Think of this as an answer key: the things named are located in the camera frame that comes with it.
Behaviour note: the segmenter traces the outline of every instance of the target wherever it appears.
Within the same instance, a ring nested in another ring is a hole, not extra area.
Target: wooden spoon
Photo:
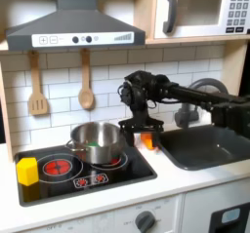
[[[28,109],[32,115],[45,114],[48,111],[48,102],[41,93],[39,78],[39,55],[37,52],[29,52],[29,61],[31,65],[31,78],[33,94],[28,101]]]
[[[78,96],[84,109],[90,109],[94,104],[94,95],[90,89],[90,52],[82,50],[82,90]]]

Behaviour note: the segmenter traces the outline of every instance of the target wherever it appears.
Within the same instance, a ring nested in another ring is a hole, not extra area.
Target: gray range hood
[[[9,50],[145,44],[145,32],[97,10],[97,0],[57,0],[58,10],[6,31]]]

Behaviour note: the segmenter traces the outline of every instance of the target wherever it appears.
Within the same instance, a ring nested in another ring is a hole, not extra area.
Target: white countertop
[[[156,179],[25,208],[19,203],[15,164],[8,162],[6,145],[0,145],[0,232],[31,229],[250,176],[250,160],[189,172],[174,166],[162,152],[143,147],[140,151],[156,171]]]

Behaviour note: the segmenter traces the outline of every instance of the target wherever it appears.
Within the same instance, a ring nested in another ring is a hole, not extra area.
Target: black sink
[[[250,159],[250,140],[212,125],[160,135],[159,147],[178,167],[197,171]]]

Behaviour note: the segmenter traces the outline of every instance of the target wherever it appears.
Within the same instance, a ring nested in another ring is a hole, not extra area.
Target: black stovetop
[[[123,154],[109,165],[84,163],[64,146],[19,153],[16,163],[28,157],[35,157],[38,162],[39,182],[31,186],[18,185],[22,206],[156,178],[156,173],[138,149],[132,147],[126,147]]]

